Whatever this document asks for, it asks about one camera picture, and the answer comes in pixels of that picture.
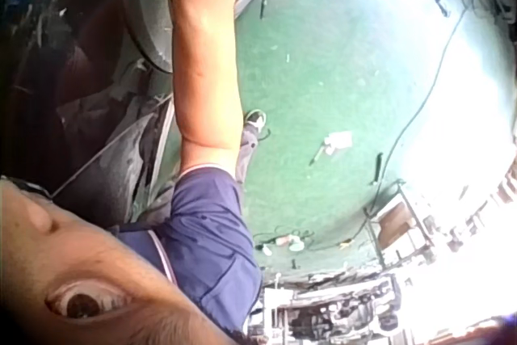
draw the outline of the green painted floor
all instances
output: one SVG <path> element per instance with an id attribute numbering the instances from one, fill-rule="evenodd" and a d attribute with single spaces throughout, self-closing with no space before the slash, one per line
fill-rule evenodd
<path id="1" fill-rule="evenodd" d="M 389 152 L 429 91 L 464 7 L 446 1 L 449 18 L 435 0 L 267 0 L 260 20 L 254 0 L 237 21 L 243 108 L 263 109 L 271 130 L 249 169 L 244 217 L 253 234 L 314 233 L 300 253 L 258 252 L 268 276 L 373 260 L 365 232 L 346 250 L 318 248 L 351 237 L 362 222 L 360 210 L 375 191 L 369 183 L 376 155 Z M 510 161 L 513 52 L 494 18 L 476 14 L 465 14 L 435 91 L 386 177 L 411 182 L 438 208 L 457 200 L 465 185 L 490 191 Z M 309 166 L 323 138 L 345 130 L 353 146 Z M 178 157 L 179 138 L 171 139 L 168 166 Z"/>

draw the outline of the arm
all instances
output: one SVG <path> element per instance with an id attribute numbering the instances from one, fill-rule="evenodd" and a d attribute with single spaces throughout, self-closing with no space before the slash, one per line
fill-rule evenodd
<path id="1" fill-rule="evenodd" d="M 174 107 L 182 135 L 182 172 L 214 163 L 235 174 L 242 109 L 234 2 L 172 0 Z"/>

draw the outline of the gray pants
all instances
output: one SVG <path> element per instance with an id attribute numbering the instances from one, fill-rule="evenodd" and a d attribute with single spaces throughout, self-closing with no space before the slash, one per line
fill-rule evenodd
<path id="1" fill-rule="evenodd" d="M 248 166 L 257 145 L 259 144 L 259 132 L 251 124 L 245 124 L 241 135 L 241 149 L 235 167 L 235 180 L 240 186 L 246 180 Z M 163 222 L 170 216 L 170 202 L 174 194 L 174 180 L 168 181 L 158 193 L 154 202 L 138 217 L 138 224 L 141 222 L 147 225 L 156 225 Z"/>

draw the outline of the cord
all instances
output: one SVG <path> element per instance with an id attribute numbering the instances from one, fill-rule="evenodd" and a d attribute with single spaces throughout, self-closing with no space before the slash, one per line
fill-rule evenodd
<path id="1" fill-rule="evenodd" d="M 442 54 L 441 54 L 439 62 L 438 62 L 438 67 L 436 68 L 435 76 L 434 76 L 433 82 L 431 84 L 431 88 L 429 88 L 429 91 L 427 92 L 426 97 L 424 98 L 424 100 L 422 101 L 422 103 L 420 104 L 420 106 L 418 107 L 416 112 L 413 114 L 413 116 L 411 116 L 410 121 L 408 121 L 407 124 L 404 126 L 404 128 L 400 131 L 397 138 L 395 139 L 395 142 L 391 146 L 391 149 L 389 150 L 388 157 L 386 158 L 385 165 L 382 168 L 382 173 L 380 174 L 379 184 L 377 185 L 377 190 L 376 190 L 375 196 L 373 197 L 373 202 L 372 202 L 372 206 L 370 207 L 370 212 L 375 208 L 377 200 L 379 199 L 380 190 L 381 190 L 382 185 L 385 180 L 385 175 L 386 175 L 386 171 L 388 169 L 388 164 L 389 164 L 389 161 L 391 160 L 391 157 L 393 156 L 393 152 L 397 148 L 398 142 L 402 139 L 402 137 L 406 133 L 407 129 L 412 125 L 412 123 L 415 121 L 415 119 L 418 117 L 418 115 L 420 115 L 423 108 L 427 105 L 427 101 L 429 100 L 433 91 L 435 90 L 436 82 L 438 81 L 439 74 L 442 70 L 442 65 L 443 65 L 443 61 L 445 59 L 445 54 L 447 54 L 447 49 L 449 48 L 449 45 L 451 44 L 452 37 L 456 34 L 456 31 L 458 30 L 458 27 L 460 26 L 461 21 L 463 20 L 463 17 L 467 13 L 467 10 L 468 10 L 468 8 L 465 7 L 461 11 L 460 18 L 458 18 L 456 25 L 454 26 L 454 28 L 451 31 L 451 35 L 448 37 L 447 42 L 445 43 L 445 46 L 443 47 Z"/>
<path id="2" fill-rule="evenodd" d="M 449 36 L 449 38 L 447 39 L 447 42 L 445 43 L 445 46 L 443 47 L 442 55 L 440 56 L 440 59 L 439 59 L 439 62 L 438 62 L 438 67 L 436 68 L 435 77 L 434 77 L 433 82 L 431 84 L 431 88 L 429 88 L 429 91 L 427 92 L 426 97 L 424 98 L 424 100 L 420 104 L 420 107 L 418 107 L 417 111 L 413 114 L 413 116 L 411 117 L 410 121 L 408 121 L 408 123 L 404 126 L 404 128 L 398 134 L 397 139 L 395 139 L 395 142 L 393 143 L 393 145 L 391 147 L 391 150 L 389 151 L 388 157 L 386 158 L 385 165 L 384 165 L 384 167 L 382 169 L 382 173 L 380 175 L 379 184 L 377 185 L 377 190 L 376 190 L 375 196 L 373 198 L 372 206 L 370 207 L 370 212 L 375 208 L 377 200 L 379 199 L 379 194 L 380 194 L 380 190 L 382 188 L 382 184 L 384 183 L 384 179 L 385 179 L 385 175 L 386 175 L 386 170 L 388 168 L 389 161 L 391 160 L 391 157 L 393 156 L 393 152 L 397 148 L 398 142 L 401 140 L 401 138 L 404 136 L 404 133 L 406 133 L 407 129 L 412 125 L 412 123 L 418 117 L 420 112 L 422 112 L 423 108 L 426 106 L 427 101 L 431 97 L 431 95 L 432 95 L 432 93 L 433 93 L 433 91 L 434 91 L 434 89 L 436 87 L 436 82 L 438 81 L 438 77 L 439 77 L 439 74 L 440 74 L 441 69 L 442 69 L 443 60 L 445 59 L 445 54 L 447 53 L 449 44 L 452 41 L 452 37 L 456 34 L 456 31 L 458 30 L 458 27 L 460 26 L 461 21 L 463 20 L 463 17 L 467 13 L 467 11 L 472 11 L 479 19 L 485 19 L 487 17 L 487 15 L 479 15 L 477 13 L 477 11 L 479 10 L 479 7 L 476 7 L 476 0 L 461 0 L 461 2 L 463 3 L 464 9 L 461 11 L 460 18 L 456 22 L 456 25 L 454 26 L 454 28 L 451 31 L 451 35 Z M 478 2 L 479 2 L 479 4 L 481 4 L 482 10 L 484 12 L 493 15 L 493 12 L 491 12 L 489 6 L 484 4 L 482 0 L 478 0 Z"/>

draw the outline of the navy blue shirt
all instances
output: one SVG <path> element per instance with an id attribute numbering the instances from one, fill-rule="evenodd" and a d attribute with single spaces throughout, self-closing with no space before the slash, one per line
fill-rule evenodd
<path id="1" fill-rule="evenodd" d="M 186 173 L 174 189 L 170 219 L 153 231 L 118 237 L 167 275 L 161 243 L 185 295 L 219 327 L 241 330 L 259 295 L 262 274 L 233 177 L 216 167 Z"/>

